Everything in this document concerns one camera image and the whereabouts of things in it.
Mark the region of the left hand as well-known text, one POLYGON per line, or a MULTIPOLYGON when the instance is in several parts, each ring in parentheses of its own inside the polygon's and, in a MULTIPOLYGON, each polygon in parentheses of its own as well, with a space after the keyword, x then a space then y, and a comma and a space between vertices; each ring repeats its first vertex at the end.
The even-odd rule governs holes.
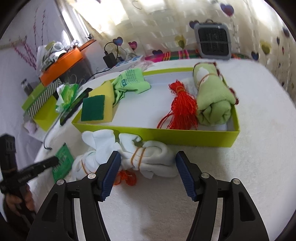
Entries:
MULTIPOLYGON (((25 201, 27 209, 29 209, 30 211, 35 210, 34 200, 33 200, 33 196, 32 196, 32 193, 30 191, 29 185, 26 185, 26 193, 25 193, 24 201, 25 201)), ((6 203, 7 207, 14 214, 20 216, 20 213, 16 209, 16 205, 22 203, 21 198, 19 198, 17 196, 14 196, 14 195, 11 195, 11 194, 6 194, 4 202, 6 203)))

